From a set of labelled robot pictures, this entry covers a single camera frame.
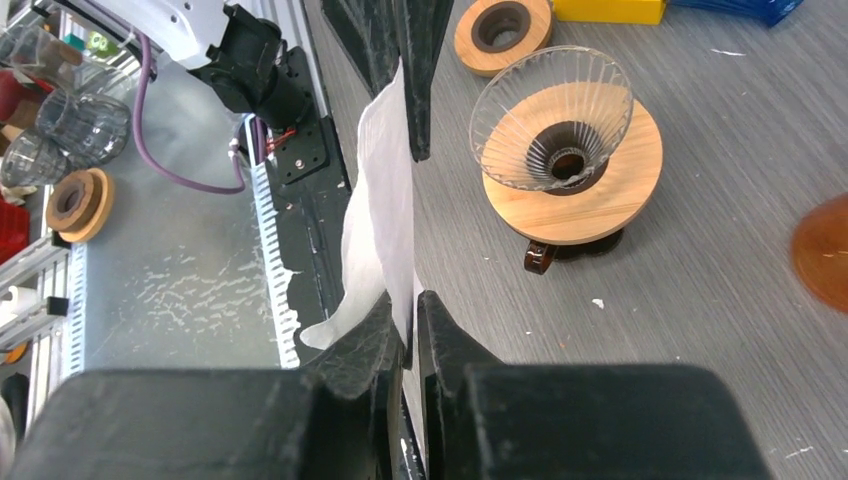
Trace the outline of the white paper coffee filter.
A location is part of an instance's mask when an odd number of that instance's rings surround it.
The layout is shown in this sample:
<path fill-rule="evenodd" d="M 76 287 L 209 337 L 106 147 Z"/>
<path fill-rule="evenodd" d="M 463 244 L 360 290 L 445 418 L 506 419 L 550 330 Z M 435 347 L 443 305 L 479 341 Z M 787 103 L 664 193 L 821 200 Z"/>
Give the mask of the white paper coffee filter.
<path fill-rule="evenodd" d="M 391 318 L 408 346 L 421 285 L 415 269 L 413 159 L 404 68 L 364 109 L 358 123 L 357 179 L 342 234 L 344 297 L 331 317 L 301 332 L 324 350 L 365 320 L 387 293 Z"/>

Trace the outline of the clear glass dripper cone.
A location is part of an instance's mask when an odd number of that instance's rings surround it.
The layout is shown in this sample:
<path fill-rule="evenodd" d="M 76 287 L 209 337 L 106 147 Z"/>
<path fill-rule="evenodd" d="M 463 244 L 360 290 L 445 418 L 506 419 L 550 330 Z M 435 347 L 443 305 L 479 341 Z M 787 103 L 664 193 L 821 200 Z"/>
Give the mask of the clear glass dripper cone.
<path fill-rule="evenodd" d="M 582 46 L 548 47 L 498 73 L 471 113 L 474 159 L 518 190 L 574 189 L 606 167 L 635 108 L 618 61 Z"/>

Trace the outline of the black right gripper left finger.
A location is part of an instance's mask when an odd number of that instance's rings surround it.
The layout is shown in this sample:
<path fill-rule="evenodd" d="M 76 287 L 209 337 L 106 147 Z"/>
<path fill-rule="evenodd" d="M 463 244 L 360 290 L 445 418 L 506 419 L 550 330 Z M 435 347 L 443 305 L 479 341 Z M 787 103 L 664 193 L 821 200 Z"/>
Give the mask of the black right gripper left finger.
<path fill-rule="evenodd" d="M 382 295 L 306 365 L 91 370 L 50 397 L 12 479 L 388 479 L 400 340 Z"/>

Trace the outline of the dark brown dripper cup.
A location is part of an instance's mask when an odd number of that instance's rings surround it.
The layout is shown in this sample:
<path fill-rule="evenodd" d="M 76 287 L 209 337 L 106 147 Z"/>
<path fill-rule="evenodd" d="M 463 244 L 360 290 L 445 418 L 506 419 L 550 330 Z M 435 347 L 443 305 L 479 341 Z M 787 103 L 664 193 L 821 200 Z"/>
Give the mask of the dark brown dripper cup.
<path fill-rule="evenodd" d="M 527 272 L 543 275 L 554 262 L 606 255 L 619 245 L 623 236 L 624 230 L 620 229 L 601 239 L 576 245 L 553 245 L 531 240 L 524 254 L 523 267 Z"/>

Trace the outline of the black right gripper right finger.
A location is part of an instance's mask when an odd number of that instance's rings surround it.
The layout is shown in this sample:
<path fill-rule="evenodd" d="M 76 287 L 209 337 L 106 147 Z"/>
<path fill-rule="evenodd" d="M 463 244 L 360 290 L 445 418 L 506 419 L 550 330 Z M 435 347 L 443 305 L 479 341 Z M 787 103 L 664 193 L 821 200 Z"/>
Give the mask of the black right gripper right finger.
<path fill-rule="evenodd" d="M 432 479 L 767 479 L 737 403 L 688 364 L 508 364 L 418 299 Z"/>

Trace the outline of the large wooden ring holder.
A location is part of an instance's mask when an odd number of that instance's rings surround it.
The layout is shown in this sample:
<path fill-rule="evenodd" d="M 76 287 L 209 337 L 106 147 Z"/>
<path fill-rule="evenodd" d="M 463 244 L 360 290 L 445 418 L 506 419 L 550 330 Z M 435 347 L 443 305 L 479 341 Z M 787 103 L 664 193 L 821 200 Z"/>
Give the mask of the large wooden ring holder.
<path fill-rule="evenodd" d="M 650 200 L 662 166 L 657 123 L 635 99 L 623 142 L 605 168 L 576 188 L 518 190 L 484 173 L 483 185 L 495 212 L 522 236 L 553 245 L 576 245 L 601 239 L 630 223 Z"/>

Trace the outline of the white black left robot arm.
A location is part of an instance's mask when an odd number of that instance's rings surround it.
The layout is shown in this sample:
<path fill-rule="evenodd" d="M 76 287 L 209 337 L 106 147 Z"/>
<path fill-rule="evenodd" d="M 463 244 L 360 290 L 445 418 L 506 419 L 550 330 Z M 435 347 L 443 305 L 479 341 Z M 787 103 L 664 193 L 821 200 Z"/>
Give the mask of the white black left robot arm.
<path fill-rule="evenodd" d="M 65 1 L 63 7 L 106 27 L 125 25 L 140 42 L 215 88 L 235 113 L 255 113 L 274 128 L 288 121 L 269 111 L 280 93 L 273 65 L 281 28 L 239 1 Z M 323 1 L 321 11 L 372 95 L 396 71 L 404 75 L 409 145 L 415 161 L 431 153 L 431 84 L 453 8 L 450 1 Z"/>

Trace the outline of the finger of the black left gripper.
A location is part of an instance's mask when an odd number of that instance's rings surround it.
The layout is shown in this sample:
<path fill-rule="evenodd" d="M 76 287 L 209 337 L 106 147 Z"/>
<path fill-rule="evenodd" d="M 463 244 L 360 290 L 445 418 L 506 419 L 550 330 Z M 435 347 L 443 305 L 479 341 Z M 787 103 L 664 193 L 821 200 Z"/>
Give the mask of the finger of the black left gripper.
<path fill-rule="evenodd" d="M 453 0 L 397 2 L 409 145 L 415 162 L 431 156 L 431 85 L 453 4 Z"/>
<path fill-rule="evenodd" d="M 394 78 L 400 53 L 390 0 L 323 0 L 321 10 L 370 96 Z"/>

